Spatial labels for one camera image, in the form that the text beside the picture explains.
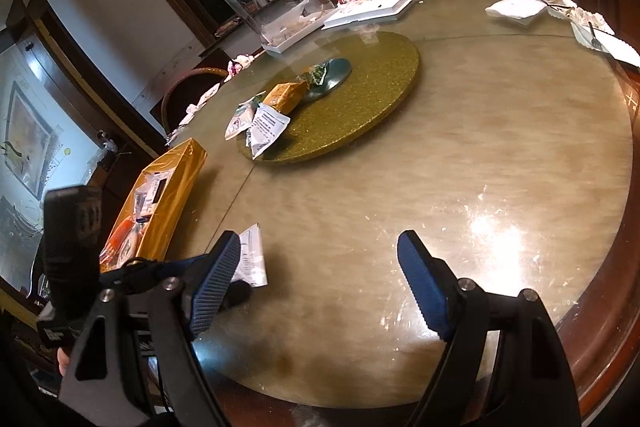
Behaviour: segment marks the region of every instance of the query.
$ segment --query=white wall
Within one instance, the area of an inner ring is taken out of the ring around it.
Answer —
[[[49,2],[80,47],[129,102],[146,88],[157,97],[152,107],[172,78],[200,60],[202,46],[165,0]],[[10,4],[11,0],[0,0],[2,24]],[[146,108],[151,101],[145,102],[142,115],[160,129]]]

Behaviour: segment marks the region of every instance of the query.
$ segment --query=yellow gift box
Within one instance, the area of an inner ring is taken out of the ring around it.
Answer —
[[[135,255],[144,259],[162,261],[172,235],[174,235],[184,204],[206,158],[207,152],[196,140],[190,138],[152,161],[140,172],[111,229],[111,235],[123,221],[132,219],[136,191],[148,181],[149,176],[173,169],[174,171],[167,179],[157,203],[154,203],[155,210],[145,226]],[[113,269],[114,262],[101,263],[100,271]]]

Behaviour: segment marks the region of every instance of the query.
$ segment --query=painting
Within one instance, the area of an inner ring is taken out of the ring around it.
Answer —
[[[2,144],[4,163],[38,201],[42,197],[55,142],[52,128],[14,82]]]

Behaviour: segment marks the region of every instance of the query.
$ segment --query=white tray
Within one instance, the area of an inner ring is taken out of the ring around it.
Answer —
[[[353,6],[342,5],[326,20],[322,29],[398,15],[410,2],[411,0],[368,0]]]
[[[334,14],[334,12],[335,12],[335,10],[330,10],[325,15],[320,17],[317,21],[314,21],[309,26],[306,26],[305,28],[302,28],[298,33],[296,33],[295,35],[290,36],[286,41],[281,42],[279,45],[270,46],[268,44],[263,44],[262,48],[264,50],[268,51],[268,52],[282,53],[284,50],[286,50],[287,48],[292,47],[296,42],[298,42],[299,40],[301,40],[304,37],[306,37],[307,35],[309,35],[309,33],[313,32],[314,30],[317,30],[320,26],[322,26],[324,24],[324,22],[329,17],[331,17],[331,15]]]

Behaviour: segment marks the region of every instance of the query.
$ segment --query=plastic container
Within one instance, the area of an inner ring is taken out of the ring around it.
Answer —
[[[331,0],[270,0],[263,7],[256,6],[253,0],[225,1],[260,35],[264,49],[278,51],[285,49],[282,44],[287,43],[288,47],[296,42],[296,36],[308,34],[312,31],[310,26],[335,9]]]

